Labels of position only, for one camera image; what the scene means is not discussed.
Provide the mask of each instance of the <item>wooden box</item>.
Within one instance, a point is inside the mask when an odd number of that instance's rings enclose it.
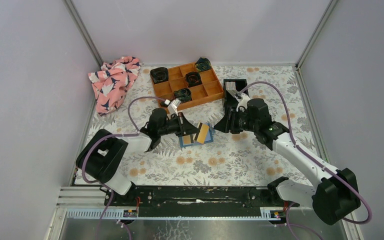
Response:
[[[188,63],[168,69],[168,81],[154,84],[151,80],[153,90],[157,97],[163,99],[174,99],[174,92],[179,89],[189,89],[192,95],[192,101],[184,102],[179,105],[178,110],[192,108],[201,104],[209,103],[217,99],[223,98],[223,87],[214,72],[213,67],[210,70],[199,72],[202,84],[188,87],[185,81],[186,74],[190,72],[198,72],[195,63]],[[167,107],[158,102],[160,108],[169,112]]]

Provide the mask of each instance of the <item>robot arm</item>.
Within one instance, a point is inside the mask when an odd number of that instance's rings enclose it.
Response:
[[[268,185],[272,194],[284,201],[291,201],[314,209],[317,216],[329,225],[333,225],[358,207],[361,202],[340,181],[325,169],[329,169],[358,191],[356,176],[352,171],[325,162],[299,142],[297,145],[324,166],[310,161],[296,147],[289,129],[279,122],[272,121],[267,104],[263,99],[250,99],[246,94],[236,95],[239,101],[236,107],[226,110],[224,117],[214,128],[224,133],[237,134],[242,131],[253,132],[257,140],[270,150],[283,156],[300,170],[312,186],[296,183],[287,177],[281,177]]]

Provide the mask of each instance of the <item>pink floral fabric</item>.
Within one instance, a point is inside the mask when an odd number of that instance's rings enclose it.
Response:
[[[88,74],[96,98],[96,112],[105,115],[123,104],[126,93],[138,78],[139,59],[123,56],[112,63],[104,62],[101,71]]]

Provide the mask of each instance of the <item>gray wall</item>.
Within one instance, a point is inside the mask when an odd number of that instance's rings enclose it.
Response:
[[[74,0],[104,61],[295,63],[329,0]]]
[[[0,240],[43,239],[97,68],[61,0],[0,0]]]
[[[384,239],[384,1],[339,1],[302,74],[330,161],[373,209],[364,238]]]

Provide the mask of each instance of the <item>tabletop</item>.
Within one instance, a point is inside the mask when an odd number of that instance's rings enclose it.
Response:
[[[154,68],[157,67],[140,68],[125,102],[115,112],[105,116],[94,112],[86,144],[99,129],[106,129],[113,134],[135,132],[127,107],[137,97],[155,95],[149,74]],[[267,81],[279,88],[289,109],[295,138],[316,152],[310,123],[291,66],[213,68],[222,85],[223,79],[246,79],[248,84]],[[287,126],[285,109],[274,89],[265,84],[256,84],[248,92],[251,98],[264,99],[272,119]],[[141,99],[132,105],[132,118],[139,128],[145,125],[154,108],[158,108],[158,104],[151,99]],[[202,122],[215,125],[224,115],[223,102],[219,99],[182,112],[193,124]],[[151,152],[125,154],[118,171],[136,185],[266,186],[281,176],[287,176],[297,183],[310,184],[289,161],[260,144],[252,132],[230,134],[217,131],[213,138],[214,142],[211,143],[180,148],[177,136],[162,136],[161,143]],[[73,179],[74,185],[86,184],[80,169],[76,170]]]

